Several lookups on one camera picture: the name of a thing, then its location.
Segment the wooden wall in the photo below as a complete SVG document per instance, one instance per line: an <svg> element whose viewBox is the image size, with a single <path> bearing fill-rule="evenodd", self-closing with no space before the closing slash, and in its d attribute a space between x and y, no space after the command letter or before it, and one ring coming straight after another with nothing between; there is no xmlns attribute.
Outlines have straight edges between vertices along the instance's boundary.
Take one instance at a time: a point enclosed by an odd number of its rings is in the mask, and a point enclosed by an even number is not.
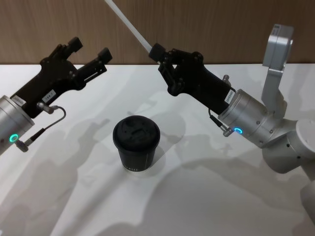
<svg viewBox="0 0 315 236"><path fill-rule="evenodd" d="M199 51L207 63L260 63L274 23L295 27L290 62L315 62L315 0L114 0L149 43ZM78 36L86 63L153 63L103 0L0 0L0 63L39 63Z"/></svg>

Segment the black paper cup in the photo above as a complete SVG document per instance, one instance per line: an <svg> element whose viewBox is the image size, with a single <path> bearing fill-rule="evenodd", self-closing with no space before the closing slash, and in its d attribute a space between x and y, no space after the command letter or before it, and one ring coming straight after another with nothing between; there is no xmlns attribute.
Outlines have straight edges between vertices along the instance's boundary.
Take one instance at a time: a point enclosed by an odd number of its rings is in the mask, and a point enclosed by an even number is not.
<svg viewBox="0 0 315 236"><path fill-rule="evenodd" d="M144 171L151 166L159 139L157 124L142 116L121 120L113 131L113 141L123 166L134 172Z"/></svg>

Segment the green led ring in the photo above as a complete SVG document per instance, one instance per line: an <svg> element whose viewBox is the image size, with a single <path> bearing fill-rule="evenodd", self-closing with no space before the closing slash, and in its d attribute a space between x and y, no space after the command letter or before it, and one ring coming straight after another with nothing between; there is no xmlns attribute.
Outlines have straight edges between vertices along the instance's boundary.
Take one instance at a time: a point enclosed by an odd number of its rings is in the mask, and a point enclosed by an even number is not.
<svg viewBox="0 0 315 236"><path fill-rule="evenodd" d="M9 141L10 141L11 143L13 143L13 142L17 141L18 139L19 139L19 135L18 135L18 134L12 134L12 135L10 136L10 138L9 138Z"/></svg>

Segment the cable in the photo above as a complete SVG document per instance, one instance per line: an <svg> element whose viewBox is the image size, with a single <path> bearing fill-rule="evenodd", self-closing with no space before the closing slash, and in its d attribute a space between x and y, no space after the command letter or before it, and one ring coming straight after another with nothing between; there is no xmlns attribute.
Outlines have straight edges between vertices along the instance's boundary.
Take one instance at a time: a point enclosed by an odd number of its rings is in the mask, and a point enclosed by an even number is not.
<svg viewBox="0 0 315 236"><path fill-rule="evenodd" d="M219 121L217 118L215 118L212 114L211 114L211 111L209 109L209 116L210 116L210 119L219 127L221 128L221 126L223 125L221 121Z"/></svg>
<svg viewBox="0 0 315 236"><path fill-rule="evenodd" d="M65 111L65 109L64 109L63 107L60 107L60 106L52 106L52 108L53 108L54 110L61 109L61 110L63 111L63 117L61 117L59 120L55 121L54 123L51 123L50 125L48 125L48 126L45 128L45 130L49 129L51 126L53 126L53 125L57 124L58 122L62 121L62 120L65 118L65 116L67 115L67 112Z"/></svg>
<svg viewBox="0 0 315 236"><path fill-rule="evenodd" d="M60 106L52 106L50 107L53 110L57 110L57 109L61 109L63 111L63 117L61 117L59 120L51 123L50 125L48 125L46 128L42 128L40 129L36 134L34 134L33 136L31 136L29 139L27 139L25 142L22 142L21 140L17 140L15 142L15 145L22 151L22 152L27 152L29 150L28 146L31 145L40 135L42 135L47 129L49 129L50 127L54 126L55 124L59 123L60 121L62 121L65 116L66 116L66 111L63 107Z"/></svg>

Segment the white tabletop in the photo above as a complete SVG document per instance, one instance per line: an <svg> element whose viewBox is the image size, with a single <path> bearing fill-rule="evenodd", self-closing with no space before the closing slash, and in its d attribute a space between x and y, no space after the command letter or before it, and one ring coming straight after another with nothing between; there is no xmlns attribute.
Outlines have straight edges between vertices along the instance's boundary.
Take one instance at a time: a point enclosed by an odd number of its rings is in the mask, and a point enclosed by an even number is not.
<svg viewBox="0 0 315 236"><path fill-rule="evenodd" d="M8 236L309 236L315 227L301 206L308 179L298 168L274 173L261 150L238 134L225 138L207 108L172 97L157 66L108 66L82 91L54 104L67 117L27 153L11 147L0 158L0 230ZM261 65L209 65L230 75L235 89L259 100ZM37 65L0 66L0 94L10 96ZM286 118L315 119L315 65L287 65L281 91ZM112 141L129 115L161 130L154 165L126 171ZM56 120L42 113L21 139Z"/></svg>

